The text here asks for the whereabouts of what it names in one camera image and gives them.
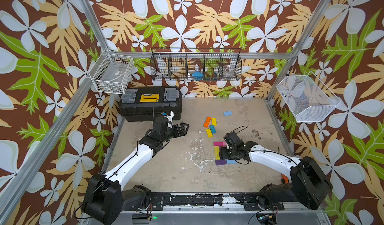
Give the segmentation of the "long yellow block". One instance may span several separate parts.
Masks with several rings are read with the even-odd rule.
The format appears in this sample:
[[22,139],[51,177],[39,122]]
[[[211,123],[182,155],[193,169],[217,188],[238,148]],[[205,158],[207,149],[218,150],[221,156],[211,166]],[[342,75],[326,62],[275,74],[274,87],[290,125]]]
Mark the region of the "long yellow block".
[[214,146],[214,151],[215,151],[215,160],[220,160],[220,147],[219,146]]

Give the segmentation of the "magenta block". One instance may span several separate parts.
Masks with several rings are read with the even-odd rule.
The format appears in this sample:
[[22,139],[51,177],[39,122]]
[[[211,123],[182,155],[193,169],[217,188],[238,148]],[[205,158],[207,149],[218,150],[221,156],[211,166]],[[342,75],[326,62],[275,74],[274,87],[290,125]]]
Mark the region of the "magenta block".
[[223,145],[223,142],[214,142],[214,146],[216,146],[216,147],[225,147]]

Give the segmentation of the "purple block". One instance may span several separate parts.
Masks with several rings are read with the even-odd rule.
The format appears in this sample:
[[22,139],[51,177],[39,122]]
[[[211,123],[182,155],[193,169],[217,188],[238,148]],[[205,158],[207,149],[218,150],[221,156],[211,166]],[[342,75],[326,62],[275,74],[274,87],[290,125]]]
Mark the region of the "purple block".
[[216,164],[216,166],[222,166],[222,165],[226,165],[227,161],[226,160],[215,160],[215,164]]

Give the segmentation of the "teal block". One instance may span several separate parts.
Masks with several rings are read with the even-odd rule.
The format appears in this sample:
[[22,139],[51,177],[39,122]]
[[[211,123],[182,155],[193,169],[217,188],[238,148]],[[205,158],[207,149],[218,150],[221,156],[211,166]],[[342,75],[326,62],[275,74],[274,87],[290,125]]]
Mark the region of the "teal block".
[[210,130],[211,130],[212,134],[216,133],[216,129],[215,129],[214,125],[210,125]]

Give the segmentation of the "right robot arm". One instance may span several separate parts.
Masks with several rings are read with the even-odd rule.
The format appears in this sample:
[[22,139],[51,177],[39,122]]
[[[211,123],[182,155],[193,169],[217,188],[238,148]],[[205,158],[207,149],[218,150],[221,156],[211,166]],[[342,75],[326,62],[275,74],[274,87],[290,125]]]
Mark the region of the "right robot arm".
[[263,209],[278,203],[293,202],[317,210],[333,189],[330,180],[311,157],[289,157],[256,142],[243,142],[236,132],[227,133],[224,140],[227,145],[219,148],[221,159],[261,164],[290,181],[280,185],[267,184],[258,192],[257,204]]

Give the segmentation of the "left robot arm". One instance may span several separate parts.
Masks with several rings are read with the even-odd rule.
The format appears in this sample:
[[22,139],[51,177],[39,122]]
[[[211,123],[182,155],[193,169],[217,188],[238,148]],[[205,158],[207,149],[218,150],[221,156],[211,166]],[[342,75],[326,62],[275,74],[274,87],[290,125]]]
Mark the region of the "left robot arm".
[[104,225],[111,225],[122,211],[132,210],[149,216],[153,207],[151,190],[141,185],[126,191],[124,187],[171,139],[186,136],[189,128],[186,123],[174,125],[170,117],[155,118],[153,127],[137,141],[127,158],[110,171],[91,177],[80,205],[82,213]]

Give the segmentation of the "orange block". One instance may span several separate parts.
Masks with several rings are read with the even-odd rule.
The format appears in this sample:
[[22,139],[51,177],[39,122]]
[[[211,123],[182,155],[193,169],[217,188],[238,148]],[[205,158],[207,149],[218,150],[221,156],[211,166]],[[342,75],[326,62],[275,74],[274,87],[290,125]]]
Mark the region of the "orange block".
[[206,120],[205,120],[205,122],[204,122],[204,127],[205,127],[205,128],[208,128],[208,127],[210,126],[210,124],[211,124],[211,120],[212,120],[211,117],[206,117]]

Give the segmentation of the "blue object in basket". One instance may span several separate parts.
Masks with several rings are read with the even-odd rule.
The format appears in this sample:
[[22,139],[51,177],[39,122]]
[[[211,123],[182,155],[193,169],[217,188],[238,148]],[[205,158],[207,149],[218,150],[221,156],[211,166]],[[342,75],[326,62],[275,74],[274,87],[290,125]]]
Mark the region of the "blue object in basket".
[[204,74],[200,72],[194,72],[193,73],[193,78],[197,81],[202,80],[204,78]]

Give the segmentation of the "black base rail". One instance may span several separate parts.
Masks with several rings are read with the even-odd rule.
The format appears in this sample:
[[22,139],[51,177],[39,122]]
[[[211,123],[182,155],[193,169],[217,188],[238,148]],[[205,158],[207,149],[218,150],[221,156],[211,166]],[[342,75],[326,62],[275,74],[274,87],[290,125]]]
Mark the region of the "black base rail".
[[260,211],[263,209],[258,200],[258,193],[166,193],[152,192],[138,205],[129,205],[127,211],[164,211],[167,207],[183,207],[192,209],[223,208],[239,206],[245,211]]

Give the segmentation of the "orange handled tool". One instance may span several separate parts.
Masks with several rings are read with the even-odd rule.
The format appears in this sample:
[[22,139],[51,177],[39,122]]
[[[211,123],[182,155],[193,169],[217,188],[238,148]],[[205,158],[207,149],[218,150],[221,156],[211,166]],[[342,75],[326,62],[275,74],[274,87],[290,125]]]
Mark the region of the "orange handled tool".
[[288,177],[285,176],[285,175],[282,175],[282,183],[283,183],[283,184],[288,184],[289,182],[290,182],[290,181],[289,181]]

